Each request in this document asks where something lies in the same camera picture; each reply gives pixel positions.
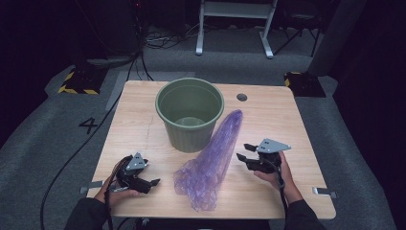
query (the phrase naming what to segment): wooden table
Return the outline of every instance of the wooden table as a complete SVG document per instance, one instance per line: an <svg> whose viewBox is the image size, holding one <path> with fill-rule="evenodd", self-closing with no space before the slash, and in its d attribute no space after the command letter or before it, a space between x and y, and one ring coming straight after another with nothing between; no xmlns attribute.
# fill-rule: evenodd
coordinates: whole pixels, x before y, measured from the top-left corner
<svg viewBox="0 0 406 230"><path fill-rule="evenodd" d="M164 81L131 80L125 84L117 111L108 132L93 181L105 180L115 164L125 156L140 152L148 166L140 177L161 178L149 194L130 198L116 206L118 217L156 217L191 219L283 219L280 194L248 171L234 154L217 196L214 211L196 212L186 195L173 187L173 173L199 152L184 153L169 142L163 121L155 110L155 97ZM248 158L258 154L245 150L243 144L259 145L263 138L290 145L285 151L295 182L304 199L319 219L333 219L335 209L330 196L314 195L313 187L325 188L319 164L309 142L292 92L282 86L216 84L224 96L221 121L232 111L241 109L243 120L235 152ZM241 102L237 94L247 95ZM93 197L98 189L89 191Z"/></svg>

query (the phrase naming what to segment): green plastic bin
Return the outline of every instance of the green plastic bin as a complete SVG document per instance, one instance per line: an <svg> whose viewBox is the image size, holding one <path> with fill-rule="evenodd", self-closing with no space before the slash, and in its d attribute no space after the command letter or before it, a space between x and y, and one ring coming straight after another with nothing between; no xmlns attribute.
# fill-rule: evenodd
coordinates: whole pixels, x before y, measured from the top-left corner
<svg viewBox="0 0 406 230"><path fill-rule="evenodd" d="M221 92L208 81L183 78L158 92L156 111L164 121L170 143L183 152L203 150L224 110Z"/></svg>

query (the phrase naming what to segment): hand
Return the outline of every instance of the hand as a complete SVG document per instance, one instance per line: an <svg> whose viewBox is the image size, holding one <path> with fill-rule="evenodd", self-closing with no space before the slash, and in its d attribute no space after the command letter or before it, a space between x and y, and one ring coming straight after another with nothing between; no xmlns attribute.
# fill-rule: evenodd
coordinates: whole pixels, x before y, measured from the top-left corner
<svg viewBox="0 0 406 230"><path fill-rule="evenodd" d="M284 157L283 151L279 152L279 155L281 157L281 171L282 171L282 179L284 181L284 196L286 197L287 203L292 203L294 201L303 199L301 192L298 190L298 188L295 185L295 182L293 181L292 177L292 172L290 171L289 165L286 162L286 158ZM279 190L279 184L278 184L278 178L277 178L277 173L265 173L265 172L260 172L260 171L254 171L254 175L259 177L260 179L263 179L265 181L268 181L271 183L272 187L274 189Z"/></svg>
<svg viewBox="0 0 406 230"><path fill-rule="evenodd" d="M101 201L102 203L105 203L104 200L104 193L107 191L107 186L110 182L110 176L108 176L108 178L104 181L104 183L101 186L101 189L99 190L99 192L95 195L95 199L98 199L99 201ZM109 205L110 207L116 205L117 203L119 203L121 200L128 198L128 197L134 197L137 196L139 193L135 190L124 190L121 192L117 192L117 193L110 193L109 196Z"/></svg>

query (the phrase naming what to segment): metal stand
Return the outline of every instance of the metal stand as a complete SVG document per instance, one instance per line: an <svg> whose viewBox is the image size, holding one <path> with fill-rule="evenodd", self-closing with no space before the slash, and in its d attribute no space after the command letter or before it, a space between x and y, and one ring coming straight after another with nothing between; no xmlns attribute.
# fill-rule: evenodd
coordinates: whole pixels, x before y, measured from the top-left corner
<svg viewBox="0 0 406 230"><path fill-rule="evenodd" d="M272 0L270 4L248 4L248 3L230 3L230 2L200 2L199 15L199 35L197 37L196 54L203 54L203 38L204 38L204 16L225 16L225 17L246 17L246 18L263 18L266 19L265 30L259 32L260 40L262 41L263 49L268 58L272 58L271 47L267 39L272 18L277 7L278 0Z"/></svg>

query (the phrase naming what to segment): translucent plastic bag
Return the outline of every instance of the translucent plastic bag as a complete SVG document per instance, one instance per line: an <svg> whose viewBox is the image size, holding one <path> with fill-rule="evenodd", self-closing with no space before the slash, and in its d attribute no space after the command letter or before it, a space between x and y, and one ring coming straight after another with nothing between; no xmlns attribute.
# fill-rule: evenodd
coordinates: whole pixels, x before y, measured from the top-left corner
<svg viewBox="0 0 406 230"><path fill-rule="evenodd" d="M230 113L206 148L173 176L175 192L187 195L197 212L215 208L217 191L230 164L241 122L241 110Z"/></svg>

